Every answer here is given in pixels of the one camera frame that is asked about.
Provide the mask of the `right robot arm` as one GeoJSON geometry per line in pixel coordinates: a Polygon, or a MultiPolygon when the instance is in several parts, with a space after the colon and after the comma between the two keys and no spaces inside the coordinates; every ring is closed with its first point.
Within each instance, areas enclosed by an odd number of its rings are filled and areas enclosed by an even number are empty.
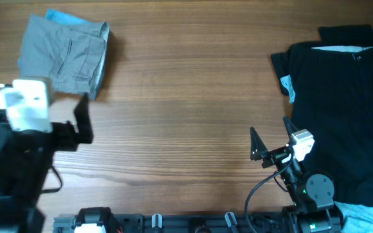
{"type": "Polygon", "coordinates": [[[333,179],[324,172],[309,172],[302,164],[305,156],[311,152],[315,140],[306,129],[298,129],[288,117],[283,122],[289,137],[285,146],[269,151],[254,127],[249,129],[251,138],[250,159],[261,161],[263,168],[274,166],[277,170],[260,181],[245,200],[245,220],[251,232],[257,232],[260,219],[277,232],[340,232],[341,213],[337,209],[333,196],[333,179]],[[293,204],[285,206],[277,216],[250,214],[249,201],[254,193],[270,180],[281,178],[280,186],[289,194],[293,204]]]}

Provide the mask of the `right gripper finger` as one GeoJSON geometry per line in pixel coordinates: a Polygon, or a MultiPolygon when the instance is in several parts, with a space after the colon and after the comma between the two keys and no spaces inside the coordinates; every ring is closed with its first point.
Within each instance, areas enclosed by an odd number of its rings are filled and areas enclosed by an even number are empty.
{"type": "Polygon", "coordinates": [[[291,119],[287,116],[283,117],[284,126],[288,136],[291,136],[293,133],[298,132],[299,128],[292,123],[291,119]]]}
{"type": "Polygon", "coordinates": [[[268,149],[263,143],[262,139],[256,132],[254,127],[250,127],[250,138],[251,138],[251,152],[250,159],[252,161],[262,160],[267,156],[268,149]]]}

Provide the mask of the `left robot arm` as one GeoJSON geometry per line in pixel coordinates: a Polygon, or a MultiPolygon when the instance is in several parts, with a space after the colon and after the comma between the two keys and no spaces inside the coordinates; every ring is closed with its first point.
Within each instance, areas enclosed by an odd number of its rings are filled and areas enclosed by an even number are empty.
{"type": "Polygon", "coordinates": [[[41,232],[45,216],[38,210],[43,184],[57,151],[76,151],[93,141],[89,97],[84,94],[74,109],[77,125],[49,122],[52,131],[15,131],[0,109],[0,232],[41,232]]]}

